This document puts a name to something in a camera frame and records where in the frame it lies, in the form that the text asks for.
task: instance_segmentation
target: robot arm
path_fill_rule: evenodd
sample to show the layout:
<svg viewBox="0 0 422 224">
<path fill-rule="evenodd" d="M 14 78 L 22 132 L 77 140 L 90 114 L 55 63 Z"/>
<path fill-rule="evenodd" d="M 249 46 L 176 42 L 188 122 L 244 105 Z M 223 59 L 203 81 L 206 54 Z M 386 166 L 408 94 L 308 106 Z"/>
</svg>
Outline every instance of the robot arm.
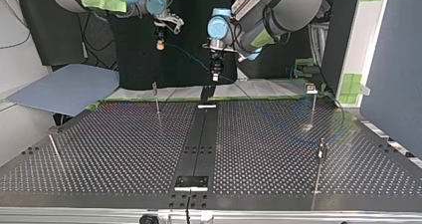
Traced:
<svg viewBox="0 0 422 224">
<path fill-rule="evenodd" d="M 218 82 L 226 52 L 239 54 L 239 62 L 255 60 L 264 46 L 277 42 L 281 36 L 300 30 L 317 14 L 322 0 L 260 0 L 267 4 L 262 18 L 250 30 L 233 18 L 230 9 L 216 8 L 208 23 L 210 71 Z"/>
<path fill-rule="evenodd" d="M 81 0 L 56 0 L 56 2 L 68 11 L 75 13 L 87 12 Z M 124 14 L 115 13 L 119 18 L 127 18 L 148 14 L 154 18 L 157 49 L 164 49 L 167 29 L 175 35 L 180 33 L 184 25 L 183 19 L 170 12 L 169 6 L 173 0 L 126 0 L 127 12 Z"/>
</svg>

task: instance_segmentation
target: vertical metal pin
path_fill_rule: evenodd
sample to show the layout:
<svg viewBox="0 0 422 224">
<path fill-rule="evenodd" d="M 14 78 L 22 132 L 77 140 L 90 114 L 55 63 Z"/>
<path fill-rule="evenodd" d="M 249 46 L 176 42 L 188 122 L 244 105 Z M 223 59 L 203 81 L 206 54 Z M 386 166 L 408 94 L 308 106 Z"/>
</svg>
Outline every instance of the vertical metal pin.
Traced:
<svg viewBox="0 0 422 224">
<path fill-rule="evenodd" d="M 52 135 L 52 134 L 49 134 L 49 139 L 50 139 L 50 142 L 52 143 L 52 146 L 53 146 L 54 152 L 56 152 L 56 154 L 57 154 L 58 156 L 60 156 L 59 150 L 58 150 L 58 149 L 57 149 L 57 147 L 56 147 L 56 143 L 55 143 L 55 141 L 54 141 L 54 138 L 53 138 L 53 135 Z"/>
<path fill-rule="evenodd" d="M 314 102 L 313 102 L 313 115 L 316 111 L 316 105 L 317 105 L 317 94 L 314 95 Z"/>
<path fill-rule="evenodd" d="M 152 83 L 152 93 L 155 95 L 155 103 L 157 105 L 157 113 L 159 113 L 159 102 L 158 102 L 158 88 L 157 82 Z"/>
</svg>

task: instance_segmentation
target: perforated metal table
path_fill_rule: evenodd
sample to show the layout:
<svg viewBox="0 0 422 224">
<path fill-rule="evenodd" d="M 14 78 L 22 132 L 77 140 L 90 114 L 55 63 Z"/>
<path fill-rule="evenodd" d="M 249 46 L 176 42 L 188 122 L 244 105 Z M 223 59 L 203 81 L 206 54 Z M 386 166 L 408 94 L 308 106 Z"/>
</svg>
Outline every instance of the perforated metal table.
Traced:
<svg viewBox="0 0 422 224">
<path fill-rule="evenodd" d="M 422 170 L 326 101 L 104 104 L 52 139 L 0 168 L 1 207 L 422 213 Z M 208 191 L 176 192 L 179 176 Z"/>
</svg>

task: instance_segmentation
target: metal frame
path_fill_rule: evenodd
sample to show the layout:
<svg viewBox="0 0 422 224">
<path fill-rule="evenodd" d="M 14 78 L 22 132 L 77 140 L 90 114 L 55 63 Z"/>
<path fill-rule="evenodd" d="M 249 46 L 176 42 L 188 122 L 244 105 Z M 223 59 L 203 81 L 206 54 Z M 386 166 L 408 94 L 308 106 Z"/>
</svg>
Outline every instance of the metal frame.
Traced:
<svg viewBox="0 0 422 224">
<path fill-rule="evenodd" d="M 195 120 L 192 129 L 186 137 L 184 149 L 179 159 L 174 177 L 173 185 L 178 176 L 209 176 L 209 183 L 212 185 L 214 180 L 214 162 L 217 128 L 218 128 L 218 109 L 195 109 Z M 71 122 L 61 127 L 61 131 L 66 131 L 79 120 L 86 117 L 90 112 L 85 112 L 76 117 Z M 396 160 L 396 163 L 422 180 L 422 171 L 410 160 L 395 152 L 385 140 L 373 133 L 363 123 L 355 120 L 359 132 L 376 140 L 376 144 L 382 144 L 377 148 L 385 149 L 386 155 Z M 50 145 L 47 138 L 32 146 L 32 151 L 38 151 L 36 147 Z M 11 168 L 15 168 L 18 163 L 24 160 L 26 156 L 18 156 L 11 162 L 0 167 L 0 173 L 4 173 Z M 154 196 L 133 196 L 132 198 L 110 196 L 110 195 L 84 195 L 70 194 L 62 196 L 49 196 L 46 203 L 40 203 L 45 197 L 44 194 L 37 195 L 31 193 L 22 193 L 16 195 L 3 195 L 2 198 L 10 207 L 0 207 L 0 223 L 2 222 L 66 222 L 66 223 L 137 223 L 144 214 L 156 215 L 159 217 L 160 224 L 163 223 L 185 223 L 186 215 L 191 217 L 193 223 L 214 224 L 214 223 L 258 223 L 266 222 L 277 223 L 340 223 L 341 221 L 353 221 L 353 223 L 389 223 L 389 222 L 422 222 L 422 214 L 400 213 L 399 211 L 418 212 L 420 211 L 420 200 L 418 198 L 397 198 L 394 199 L 395 207 L 385 205 L 384 202 L 390 202 L 391 198 L 368 198 L 347 196 L 347 202 L 344 205 L 341 202 L 343 197 L 334 198 L 329 195 L 319 195 L 316 198 L 316 209 L 312 210 L 313 199 L 310 198 L 285 198 L 283 200 L 277 197 L 266 197 L 266 200 L 259 199 L 253 205 L 249 205 L 248 198 L 244 197 L 217 197 L 213 194 L 212 186 L 206 192 L 176 192 L 170 191 L 164 201 L 157 201 Z M 51 199 L 55 203 L 61 203 L 51 208 L 40 208 L 47 206 Z M 224 203 L 235 203 L 224 207 Z M 383 212 L 336 212 L 332 210 L 382 210 Z"/>
<path fill-rule="evenodd" d="M 0 223 L 138 223 L 142 215 L 154 215 L 160 224 L 184 224 L 184 211 L 69 208 L 0 208 Z M 191 223 L 339 224 L 420 223 L 422 214 L 385 212 L 231 212 L 189 211 Z"/>
</svg>

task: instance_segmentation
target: white wall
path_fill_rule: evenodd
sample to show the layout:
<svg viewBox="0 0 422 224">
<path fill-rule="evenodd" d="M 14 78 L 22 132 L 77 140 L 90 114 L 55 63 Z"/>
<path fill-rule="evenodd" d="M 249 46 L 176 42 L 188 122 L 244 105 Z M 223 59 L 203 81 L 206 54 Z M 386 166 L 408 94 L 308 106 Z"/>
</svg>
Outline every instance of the white wall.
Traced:
<svg viewBox="0 0 422 224">
<path fill-rule="evenodd" d="M 19 4 L 7 0 L 22 17 Z M 7 7 L 0 2 L 0 47 L 19 43 L 28 36 L 28 29 L 21 25 Z M 10 49 L 0 49 L 0 94 L 37 81 L 47 75 L 30 39 L 27 43 Z"/>
<path fill-rule="evenodd" d="M 19 5 L 14 0 L 7 1 L 22 17 Z M 0 47 L 25 40 L 28 32 L 0 1 Z M 51 113 L 1 103 L 11 93 L 47 74 L 32 39 L 16 48 L 0 49 L 0 166 L 41 140 L 54 124 Z"/>
</svg>

